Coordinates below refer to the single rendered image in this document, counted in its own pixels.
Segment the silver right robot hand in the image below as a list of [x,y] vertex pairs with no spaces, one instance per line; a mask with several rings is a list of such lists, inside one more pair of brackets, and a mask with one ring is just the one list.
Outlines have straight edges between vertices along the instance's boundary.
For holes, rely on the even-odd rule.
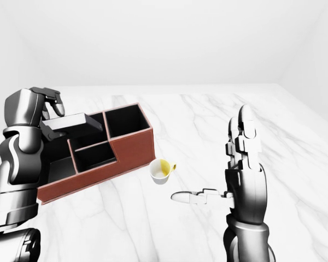
[[259,162],[261,143],[249,105],[243,105],[238,117],[230,119],[228,135],[227,191],[219,193],[216,189],[206,188],[199,192],[181,191],[173,193],[171,199],[196,205],[224,203],[237,221],[262,224],[267,207],[267,184],[265,171]]

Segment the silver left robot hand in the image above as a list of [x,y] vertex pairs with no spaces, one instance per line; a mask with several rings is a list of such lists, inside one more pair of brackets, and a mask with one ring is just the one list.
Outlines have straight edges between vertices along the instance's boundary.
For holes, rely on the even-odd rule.
[[52,106],[58,116],[65,115],[60,92],[57,90],[32,87],[23,88],[10,95],[5,100],[4,106],[4,118],[7,124],[3,131],[5,138],[17,134],[22,127],[37,128],[43,133],[46,141],[66,136],[67,133],[53,131],[43,123],[50,118],[46,103]]

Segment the red-brown desk caddy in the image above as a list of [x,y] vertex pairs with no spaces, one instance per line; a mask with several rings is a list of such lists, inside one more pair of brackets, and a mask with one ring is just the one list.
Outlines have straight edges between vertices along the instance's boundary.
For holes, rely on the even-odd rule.
[[91,115],[100,132],[44,145],[47,170],[38,199],[54,201],[148,165],[155,159],[153,128],[136,103]]

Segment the white and yellow mug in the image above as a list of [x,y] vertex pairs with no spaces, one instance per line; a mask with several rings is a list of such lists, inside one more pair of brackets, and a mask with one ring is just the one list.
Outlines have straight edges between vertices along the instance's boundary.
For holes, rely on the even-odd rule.
[[162,185],[168,181],[170,173],[176,169],[175,162],[165,159],[155,159],[149,165],[150,175],[156,184]]

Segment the black and white book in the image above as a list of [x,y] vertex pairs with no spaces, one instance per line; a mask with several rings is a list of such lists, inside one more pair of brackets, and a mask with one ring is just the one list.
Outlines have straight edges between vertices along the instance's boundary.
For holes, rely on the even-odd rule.
[[42,123],[55,132],[65,132],[70,136],[83,136],[103,130],[99,122],[84,113],[43,120]]

